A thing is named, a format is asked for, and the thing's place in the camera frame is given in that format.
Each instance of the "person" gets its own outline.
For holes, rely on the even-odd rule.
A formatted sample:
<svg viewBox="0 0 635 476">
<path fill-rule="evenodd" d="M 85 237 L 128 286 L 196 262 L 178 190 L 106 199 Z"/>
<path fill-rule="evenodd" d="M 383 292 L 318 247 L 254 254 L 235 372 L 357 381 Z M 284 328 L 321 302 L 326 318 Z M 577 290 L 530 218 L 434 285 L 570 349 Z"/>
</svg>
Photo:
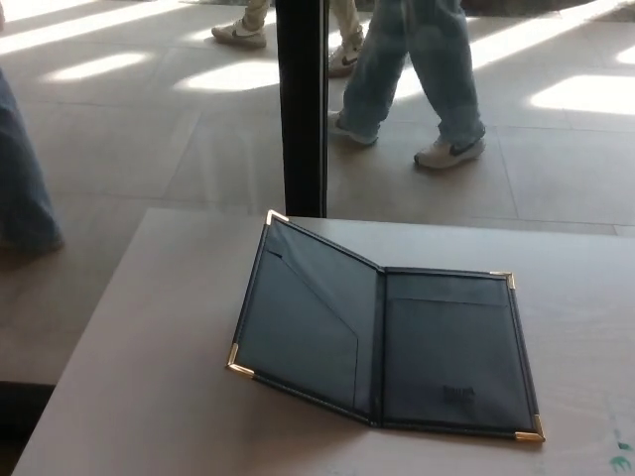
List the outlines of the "person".
<svg viewBox="0 0 635 476">
<path fill-rule="evenodd" d="M 439 138 L 415 164 L 445 169 L 485 149 L 465 14 L 459 0 L 377 0 L 364 48 L 328 131 L 370 146 L 392 105 L 406 55 L 441 119 Z"/>
<path fill-rule="evenodd" d="M 330 0 L 341 35 L 341 45 L 328 59 L 328 76 L 345 77 L 352 73 L 364 42 L 355 0 Z M 211 34 L 219 43 L 245 48 L 265 48 L 263 31 L 269 0 L 249 0 L 243 17 L 225 27 L 213 27 Z"/>
<path fill-rule="evenodd" d="M 0 68 L 0 249 L 43 254 L 63 244 L 24 120 Z"/>
</svg>

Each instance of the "folder pocket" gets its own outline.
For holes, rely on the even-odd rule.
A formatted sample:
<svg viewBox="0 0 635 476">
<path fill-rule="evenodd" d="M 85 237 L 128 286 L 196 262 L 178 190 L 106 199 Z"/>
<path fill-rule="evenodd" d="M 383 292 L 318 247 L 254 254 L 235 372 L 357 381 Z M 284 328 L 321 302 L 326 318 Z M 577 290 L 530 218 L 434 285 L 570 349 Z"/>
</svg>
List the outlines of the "folder pocket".
<svg viewBox="0 0 635 476">
<path fill-rule="evenodd" d="M 240 363 L 328 403 L 352 407 L 358 339 L 278 254 L 266 251 L 242 330 Z"/>
<path fill-rule="evenodd" d="M 473 429 L 532 427 L 514 332 L 503 305 L 391 300 L 384 418 Z"/>
</svg>

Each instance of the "light blue jeans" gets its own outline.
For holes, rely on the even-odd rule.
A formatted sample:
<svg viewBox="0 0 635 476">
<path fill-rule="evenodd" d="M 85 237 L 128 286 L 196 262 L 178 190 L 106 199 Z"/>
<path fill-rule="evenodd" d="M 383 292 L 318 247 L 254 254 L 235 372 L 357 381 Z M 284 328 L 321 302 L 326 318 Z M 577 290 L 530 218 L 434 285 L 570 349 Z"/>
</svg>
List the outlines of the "light blue jeans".
<svg viewBox="0 0 635 476">
<path fill-rule="evenodd" d="M 341 126 L 363 136 L 377 134 L 393 103 L 406 55 L 441 118 L 442 139 L 456 146 L 480 139 L 485 128 L 459 0 L 377 0 L 344 92 Z"/>
<path fill-rule="evenodd" d="M 0 69 L 0 240 L 45 252 L 61 240 L 42 171 Z"/>
</svg>

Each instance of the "embossed logo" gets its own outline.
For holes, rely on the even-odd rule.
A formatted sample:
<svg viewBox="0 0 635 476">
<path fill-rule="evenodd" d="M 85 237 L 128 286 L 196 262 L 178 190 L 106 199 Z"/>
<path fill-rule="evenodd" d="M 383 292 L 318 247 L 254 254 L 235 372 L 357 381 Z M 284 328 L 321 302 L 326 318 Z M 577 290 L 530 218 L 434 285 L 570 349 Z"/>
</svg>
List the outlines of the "embossed logo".
<svg viewBox="0 0 635 476">
<path fill-rule="evenodd" d="M 476 393 L 471 387 L 450 387 L 444 385 L 444 402 L 447 404 L 473 404 Z"/>
</svg>

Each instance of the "black leather folder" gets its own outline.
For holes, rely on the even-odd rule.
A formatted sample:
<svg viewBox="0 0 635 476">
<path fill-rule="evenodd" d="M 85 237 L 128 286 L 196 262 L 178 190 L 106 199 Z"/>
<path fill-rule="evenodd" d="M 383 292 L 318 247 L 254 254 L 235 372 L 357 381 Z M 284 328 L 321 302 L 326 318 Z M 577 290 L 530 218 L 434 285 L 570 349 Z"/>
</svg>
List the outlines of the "black leather folder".
<svg viewBox="0 0 635 476">
<path fill-rule="evenodd" d="M 227 368 L 376 427 L 545 440 L 511 273 L 380 266 L 273 211 Z"/>
</svg>

